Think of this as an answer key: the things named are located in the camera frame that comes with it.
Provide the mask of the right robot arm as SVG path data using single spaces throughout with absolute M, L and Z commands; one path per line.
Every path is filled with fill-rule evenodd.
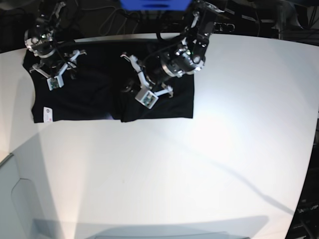
M 76 49 L 71 53 L 61 53 L 59 50 L 62 44 L 57 42 L 56 34 L 65 7 L 63 0 L 42 0 L 35 25 L 24 34 L 26 48 L 40 59 L 30 67 L 29 72 L 43 76 L 50 90 L 63 87 L 63 74 L 69 70 L 75 71 L 77 58 L 87 54 L 85 50 Z

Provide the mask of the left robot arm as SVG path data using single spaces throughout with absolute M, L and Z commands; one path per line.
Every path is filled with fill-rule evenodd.
M 167 46 L 149 53 L 143 60 L 135 55 L 121 55 L 137 73 L 140 90 L 136 100 L 142 103 L 164 94 L 172 97 L 173 87 L 166 84 L 168 80 L 193 75 L 204 67 L 209 38 L 226 6 L 225 0 L 195 0 L 185 16 L 183 31 L 168 40 Z

